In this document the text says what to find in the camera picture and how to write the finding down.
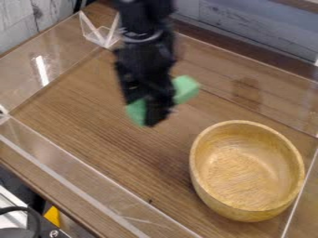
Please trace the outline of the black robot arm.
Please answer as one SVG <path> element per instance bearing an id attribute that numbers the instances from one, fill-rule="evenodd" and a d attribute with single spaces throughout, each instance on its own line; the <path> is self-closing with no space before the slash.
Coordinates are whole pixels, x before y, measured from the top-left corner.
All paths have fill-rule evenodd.
<path id="1" fill-rule="evenodd" d="M 175 105 L 170 77 L 176 62 L 175 33 L 168 20 L 174 0 L 114 0 L 114 4 L 123 41 L 114 51 L 123 97 L 127 104 L 144 100 L 144 125 L 155 126 Z"/>

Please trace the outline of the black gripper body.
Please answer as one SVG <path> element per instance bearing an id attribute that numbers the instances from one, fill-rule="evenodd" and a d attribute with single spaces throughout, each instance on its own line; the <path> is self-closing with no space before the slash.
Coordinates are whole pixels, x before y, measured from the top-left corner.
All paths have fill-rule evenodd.
<path id="1" fill-rule="evenodd" d="M 115 67 L 123 66 L 150 86 L 150 92 L 172 89 L 170 68 L 175 64 L 172 31 L 154 33 L 122 32 L 123 46 L 115 53 Z"/>

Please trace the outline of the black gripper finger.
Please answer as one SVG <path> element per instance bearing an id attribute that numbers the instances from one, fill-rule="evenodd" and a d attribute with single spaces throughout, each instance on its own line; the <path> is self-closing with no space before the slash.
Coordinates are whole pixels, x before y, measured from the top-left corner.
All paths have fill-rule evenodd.
<path id="1" fill-rule="evenodd" d="M 156 126 L 167 119 L 170 109 L 174 107 L 175 90 L 168 89 L 163 93 L 150 92 L 144 96 L 146 101 L 146 118 L 144 125 L 148 127 Z"/>
<path id="2" fill-rule="evenodd" d="M 116 75 L 126 104 L 130 105 L 140 99 L 148 99 L 150 86 L 123 66 L 116 66 Z"/>

